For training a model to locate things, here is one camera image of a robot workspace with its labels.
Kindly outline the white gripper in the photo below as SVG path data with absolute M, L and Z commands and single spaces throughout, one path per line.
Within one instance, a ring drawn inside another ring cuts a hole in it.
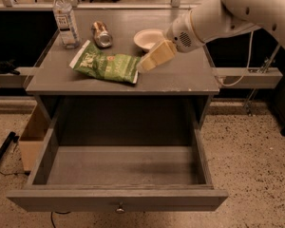
M 167 40 L 156 43 L 137 64 L 137 70 L 140 73 L 172 60 L 177 51 L 187 53 L 204 45 L 194 31 L 190 12 L 186 12 L 174 20 L 163 35 Z

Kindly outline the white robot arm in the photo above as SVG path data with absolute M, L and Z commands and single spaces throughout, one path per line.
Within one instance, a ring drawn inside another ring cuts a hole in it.
M 137 70 L 149 71 L 175 57 L 228 38 L 262 28 L 285 49 L 285 0 L 203 0 L 171 23 L 164 39 L 140 60 Z

